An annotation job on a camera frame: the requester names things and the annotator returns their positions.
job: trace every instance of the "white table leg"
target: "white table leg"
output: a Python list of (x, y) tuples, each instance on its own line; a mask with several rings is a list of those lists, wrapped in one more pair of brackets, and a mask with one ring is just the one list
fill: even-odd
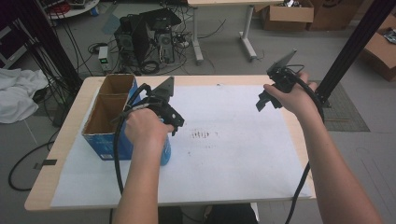
[(254, 8), (253, 5), (250, 5), (247, 7), (247, 21), (245, 23), (245, 30), (244, 30), (244, 32), (239, 32), (239, 35), (241, 36), (241, 39), (242, 39), (242, 43), (247, 48), (247, 52), (250, 55), (251, 62), (254, 59), (257, 59), (257, 54), (254, 51), (253, 47), (251, 47), (250, 42), (248, 41), (248, 30), (250, 27), (251, 16), (253, 14), (253, 8)]
[(198, 7), (192, 9), (192, 46), (194, 47), (196, 63), (200, 64), (204, 60), (201, 52), (201, 47), (198, 42), (198, 20), (197, 20)]

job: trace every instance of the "wooden desk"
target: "wooden desk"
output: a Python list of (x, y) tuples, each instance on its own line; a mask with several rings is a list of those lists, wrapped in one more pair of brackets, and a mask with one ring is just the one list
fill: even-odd
[[(75, 136), (88, 110), (95, 91), (104, 81), (104, 77), (88, 77), (85, 79), (78, 97), (76, 98), (70, 112), (64, 122), (64, 126), (48, 155), (49, 160), (57, 160), (55, 165), (43, 166), (32, 191), (30, 192), (25, 208), (29, 211), (50, 210), (54, 192), (58, 186), (61, 171), (67, 155), (75, 142)], [(138, 83), (147, 82), (149, 85), (156, 86), (163, 82), (166, 77), (137, 77)], [(271, 83), (267, 76), (177, 76), (176, 85), (213, 85), (217, 83), (229, 85), (257, 85)], [(307, 163), (304, 136), (298, 120), (287, 110), (283, 109), (283, 116), (290, 130), (290, 136), (296, 147), (302, 167)], [(307, 178), (307, 183), (312, 191), (312, 198), (315, 198), (313, 181), (311, 175)]]
[(245, 23), (245, 29), (243, 32), (239, 32), (242, 43), (244, 44), (247, 52), (249, 54), (249, 59), (252, 62), (254, 59), (257, 59), (257, 54), (254, 51), (254, 48), (251, 46), (248, 40), (248, 30), (250, 27), (250, 21), (253, 14), (254, 5), (272, 5), (276, 3), (281, 3), (283, 1), (279, 0), (189, 0), (189, 5), (193, 9), (192, 16), (192, 45), (194, 47), (195, 58), (197, 64), (200, 64), (204, 60), (204, 56), (201, 52), (201, 47), (198, 42), (198, 7), (221, 7), (221, 6), (229, 6), (229, 5), (248, 5), (247, 7), (247, 20)]

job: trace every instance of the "white paper sheet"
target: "white paper sheet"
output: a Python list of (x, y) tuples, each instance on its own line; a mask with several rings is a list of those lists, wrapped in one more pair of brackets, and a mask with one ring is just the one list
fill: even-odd
[[(257, 111), (261, 92), (262, 86), (175, 87), (170, 105), (185, 123), (170, 136), (172, 157), (160, 171), (159, 203), (292, 197), (303, 169), (281, 112), (271, 104)], [(129, 164), (120, 163), (123, 181)], [(309, 188), (300, 196), (311, 196)], [(51, 206), (109, 207), (119, 199), (114, 162), (101, 161), (79, 134)]]

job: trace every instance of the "black stand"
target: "black stand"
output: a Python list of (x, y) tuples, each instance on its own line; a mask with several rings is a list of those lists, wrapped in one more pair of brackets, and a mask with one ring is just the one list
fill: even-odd
[(323, 104), (395, 6), (395, 0), (374, 0), (317, 88)]

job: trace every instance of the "person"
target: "person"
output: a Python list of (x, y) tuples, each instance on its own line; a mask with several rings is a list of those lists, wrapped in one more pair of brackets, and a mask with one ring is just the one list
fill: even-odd
[[(313, 91), (316, 89), (315, 82), (308, 83), (307, 73), (299, 76)], [(301, 124), (323, 223), (382, 223), (303, 88), (296, 84), (290, 93), (268, 84), (264, 88)], [(125, 132), (134, 143), (134, 155), (115, 223), (158, 223), (160, 157), (165, 137), (173, 127), (161, 123), (149, 109), (136, 110), (126, 122)]]

